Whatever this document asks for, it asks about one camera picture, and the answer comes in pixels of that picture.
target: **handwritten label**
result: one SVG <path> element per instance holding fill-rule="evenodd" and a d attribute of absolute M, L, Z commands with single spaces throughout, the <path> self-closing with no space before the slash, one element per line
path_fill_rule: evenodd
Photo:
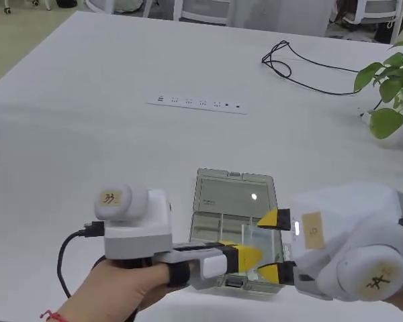
<path fill-rule="evenodd" d="M 378 299 L 388 289 L 390 283 L 394 281 L 397 275 L 398 269 L 396 265 L 388 262 L 379 262 L 367 275 L 358 293 L 367 300 Z"/>
<path fill-rule="evenodd" d="M 325 247 L 321 212 L 305 213 L 302 215 L 302 224 L 306 249 L 319 250 Z"/>
<path fill-rule="evenodd" d="M 100 195 L 100 207 L 119 207 L 121 205 L 121 190 L 103 191 Z"/>

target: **led light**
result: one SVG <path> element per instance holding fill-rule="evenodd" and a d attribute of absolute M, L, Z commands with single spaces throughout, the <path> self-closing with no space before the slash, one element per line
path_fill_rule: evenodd
<path fill-rule="evenodd" d="M 298 221 L 296 221 L 295 223 L 294 223 L 294 230 L 296 231 L 296 236 L 299 236 L 299 234 L 300 234 L 300 224 L 298 223 Z"/>

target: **green plant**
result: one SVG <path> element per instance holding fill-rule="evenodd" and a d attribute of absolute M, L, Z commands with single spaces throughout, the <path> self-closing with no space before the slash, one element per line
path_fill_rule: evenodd
<path fill-rule="evenodd" d="M 392 47 L 399 46 L 403 46 L 403 42 Z M 403 125 L 403 53 L 397 52 L 385 62 L 374 62 L 360 70 L 355 77 L 354 91 L 360 91 L 370 82 L 373 86 L 379 84 L 384 103 L 394 100 L 392 109 L 386 107 L 371 112 L 370 130 L 378 139 L 384 139 Z"/>

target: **table surface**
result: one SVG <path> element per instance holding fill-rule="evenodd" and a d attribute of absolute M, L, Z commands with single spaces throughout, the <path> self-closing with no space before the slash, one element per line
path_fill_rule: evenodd
<path fill-rule="evenodd" d="M 391 54 L 379 44 L 78 12 L 0 80 L 0 321 L 35 321 L 64 301 L 59 246 L 93 220 L 108 183 L 165 189 L 176 242 L 188 238 L 198 168 L 271 175 L 282 207 L 295 193 L 356 180 L 403 191 L 403 151 L 377 146 L 358 118 L 376 91 L 332 97 L 279 79 L 260 59 L 281 39 L 354 69 Z M 300 81 L 352 90 L 353 74 L 278 55 Z M 158 94 L 230 99 L 249 114 L 145 103 Z M 102 247 L 101 238 L 70 244 L 71 290 Z M 323 302 L 291 287 L 268 301 L 208 293 L 178 292 L 139 321 L 403 321 L 383 303 Z"/>

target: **white power strip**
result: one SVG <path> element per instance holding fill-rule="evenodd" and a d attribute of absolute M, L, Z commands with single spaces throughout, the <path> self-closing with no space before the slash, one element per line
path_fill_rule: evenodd
<path fill-rule="evenodd" d="M 206 99 L 194 99 L 188 97 L 160 95 L 152 97 L 148 104 L 183 107 L 185 109 L 204 109 L 223 113 L 247 114 L 246 109 L 239 103 L 230 101 L 212 101 Z"/>

